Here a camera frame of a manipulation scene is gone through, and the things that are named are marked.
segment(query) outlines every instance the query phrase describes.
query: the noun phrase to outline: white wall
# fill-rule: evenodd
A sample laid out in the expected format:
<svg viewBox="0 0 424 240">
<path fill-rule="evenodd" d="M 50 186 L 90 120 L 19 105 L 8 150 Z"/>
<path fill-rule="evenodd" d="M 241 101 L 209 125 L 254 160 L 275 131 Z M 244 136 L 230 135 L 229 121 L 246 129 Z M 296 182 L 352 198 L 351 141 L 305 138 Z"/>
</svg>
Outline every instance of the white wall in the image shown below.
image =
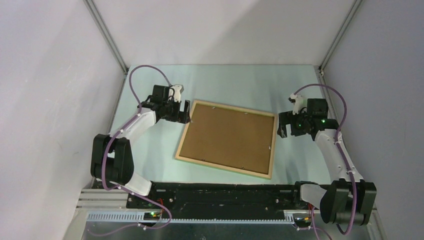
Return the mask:
<svg viewBox="0 0 424 240">
<path fill-rule="evenodd" d="M 95 2 L 127 65 L 319 65 L 353 0 Z"/>
<path fill-rule="evenodd" d="M 423 239 L 424 1 L 364 1 L 324 70 L 388 239 Z M 338 104 L 339 114 L 343 106 Z"/>
<path fill-rule="evenodd" d="M 0 239 L 62 239 L 122 73 L 83 1 L 2 1 Z"/>
</svg>

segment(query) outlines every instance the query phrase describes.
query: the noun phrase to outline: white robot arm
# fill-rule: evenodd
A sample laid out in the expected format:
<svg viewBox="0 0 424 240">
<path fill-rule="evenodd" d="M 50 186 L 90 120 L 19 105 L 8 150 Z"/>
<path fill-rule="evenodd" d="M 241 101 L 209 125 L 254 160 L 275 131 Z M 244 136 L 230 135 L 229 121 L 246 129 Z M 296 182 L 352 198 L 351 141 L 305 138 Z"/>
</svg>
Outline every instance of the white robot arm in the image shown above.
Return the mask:
<svg viewBox="0 0 424 240">
<path fill-rule="evenodd" d="M 120 184 L 130 191 L 147 196 L 152 183 L 138 175 L 135 169 L 135 162 L 131 153 L 131 143 L 135 143 L 139 137 L 150 127 L 155 125 L 160 119 L 165 119 L 177 123 L 190 122 L 190 101 L 185 101 L 184 111 L 180 111 L 182 85 L 153 87 L 153 93 L 146 101 L 141 103 L 141 111 L 136 111 L 131 124 L 128 121 L 108 133 L 98 134 L 93 141 L 93 152 L 91 157 L 91 175 L 97 179 L 102 178 L 103 156 L 106 145 L 111 140 L 111 136 L 120 131 L 119 138 L 115 138 L 108 151 L 105 178 L 112 184 Z"/>
<path fill-rule="evenodd" d="M 354 223 L 368 223 L 376 197 L 376 187 L 372 182 L 365 182 L 357 171 L 346 150 L 342 133 L 339 132 L 335 137 L 339 124 L 335 119 L 328 118 L 327 101 L 321 98 L 310 98 L 306 101 L 301 95 L 295 94 L 290 96 L 289 101 L 294 104 L 293 111 L 278 114 L 277 133 L 286 138 L 286 125 L 290 125 L 292 136 L 311 135 L 324 157 L 332 181 L 328 189 L 323 189 L 313 182 L 299 182 L 299 200 L 320 209 L 325 223 L 347 223 L 354 202 L 350 193 L 355 185 L 357 203 Z M 351 180 L 350 174 L 353 175 L 354 181 Z"/>
</svg>

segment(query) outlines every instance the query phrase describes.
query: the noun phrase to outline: wooden frame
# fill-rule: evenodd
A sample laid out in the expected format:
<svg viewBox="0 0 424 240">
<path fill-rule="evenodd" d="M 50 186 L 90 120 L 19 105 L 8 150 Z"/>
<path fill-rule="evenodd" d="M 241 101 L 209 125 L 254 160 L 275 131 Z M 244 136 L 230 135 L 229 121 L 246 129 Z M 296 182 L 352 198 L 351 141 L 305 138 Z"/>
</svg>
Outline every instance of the wooden frame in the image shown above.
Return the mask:
<svg viewBox="0 0 424 240">
<path fill-rule="evenodd" d="M 197 104 L 211 106 L 211 107 L 217 107 L 217 108 L 223 108 L 223 109 L 230 109 L 230 110 L 244 112 L 244 113 L 274 117 L 268 174 L 250 171 L 250 170 L 245 170 L 245 169 L 240 169 L 240 168 L 236 168 L 236 167 L 225 166 L 225 165 L 221 165 L 221 164 L 216 164 L 216 163 L 212 163 L 212 162 L 201 161 L 201 160 L 198 160 L 198 159 L 192 159 L 192 158 L 181 156 L 181 149 L 183 147 L 183 143 L 184 143 L 184 140 L 186 138 L 187 130 L 190 127 L 190 123 L 185 125 L 184 131 L 182 133 L 181 140 L 179 141 L 179 145 L 178 145 L 178 148 L 177 148 L 177 151 L 176 151 L 176 154 L 175 154 L 175 159 L 185 161 L 185 162 L 189 162 L 189 163 L 198 164 L 198 165 L 203 165 L 203 166 L 207 166 L 207 167 L 217 168 L 217 169 L 221 169 L 221 170 L 227 170 L 227 171 L 251 175 L 251 176 L 255 176 L 255 177 L 271 179 L 272 174 L 273 174 L 273 166 L 274 166 L 274 154 L 275 154 L 277 127 L 278 127 L 278 115 L 274 114 L 274 113 L 270 113 L 270 112 L 252 110 L 252 109 L 247 109 L 247 108 L 242 108 L 242 107 L 237 107 L 237 106 L 230 106 L 230 105 L 224 105 L 224 104 L 219 104 L 219 103 L 214 103 L 214 102 L 195 100 L 194 103 L 193 103 L 193 106 L 191 107 L 191 110 L 190 110 L 190 116 L 193 116 L 193 113 L 195 111 Z"/>
</svg>

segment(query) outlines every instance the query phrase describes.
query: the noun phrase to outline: light blue table surface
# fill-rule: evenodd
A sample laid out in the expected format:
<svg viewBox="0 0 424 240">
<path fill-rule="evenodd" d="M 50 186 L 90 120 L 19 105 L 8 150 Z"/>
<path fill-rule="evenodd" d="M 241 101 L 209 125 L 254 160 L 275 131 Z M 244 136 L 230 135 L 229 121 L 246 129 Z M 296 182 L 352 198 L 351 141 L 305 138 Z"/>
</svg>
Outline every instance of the light blue table surface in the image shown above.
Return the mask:
<svg viewBox="0 0 424 240">
<path fill-rule="evenodd" d="M 293 109 L 291 93 L 306 84 L 317 83 L 312 65 L 156 65 L 172 84 L 184 85 L 183 100 L 203 100 L 242 108 L 280 113 Z M 152 93 L 153 85 L 166 86 L 162 75 L 151 68 L 140 68 L 132 76 L 134 90 L 141 101 Z M 321 98 L 319 87 L 301 92 L 308 98 Z M 134 114 L 137 101 L 125 80 L 112 129 Z M 135 171 L 157 182 L 221 184 L 293 184 L 312 181 L 329 184 L 324 158 L 310 135 L 289 136 L 275 142 L 272 179 L 243 175 L 183 162 L 174 158 L 184 125 L 160 120 L 138 141 L 131 142 Z"/>
</svg>

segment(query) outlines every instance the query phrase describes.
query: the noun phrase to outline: brown cork board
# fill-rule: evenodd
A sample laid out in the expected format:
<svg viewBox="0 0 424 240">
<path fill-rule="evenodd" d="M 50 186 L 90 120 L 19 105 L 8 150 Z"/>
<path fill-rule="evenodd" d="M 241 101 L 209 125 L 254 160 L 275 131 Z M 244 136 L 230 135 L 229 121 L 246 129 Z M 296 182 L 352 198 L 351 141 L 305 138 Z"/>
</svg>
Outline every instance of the brown cork board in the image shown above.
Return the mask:
<svg viewBox="0 0 424 240">
<path fill-rule="evenodd" d="M 175 158 L 271 179 L 278 116 L 195 100 Z"/>
</svg>

